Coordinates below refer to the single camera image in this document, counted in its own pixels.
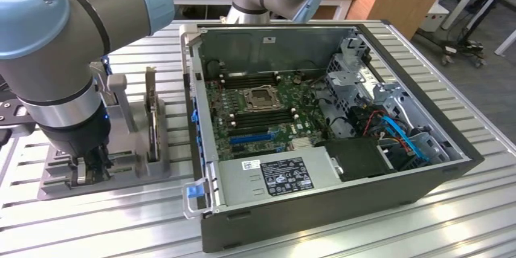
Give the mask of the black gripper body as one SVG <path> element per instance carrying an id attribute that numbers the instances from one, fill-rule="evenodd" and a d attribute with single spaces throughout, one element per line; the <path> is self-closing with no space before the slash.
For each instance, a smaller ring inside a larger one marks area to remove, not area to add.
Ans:
<path id="1" fill-rule="evenodd" d="M 85 156 L 109 142 L 110 121 L 105 115 L 92 116 L 76 126 L 56 128 L 40 125 L 40 129 L 50 145 L 73 157 Z"/>

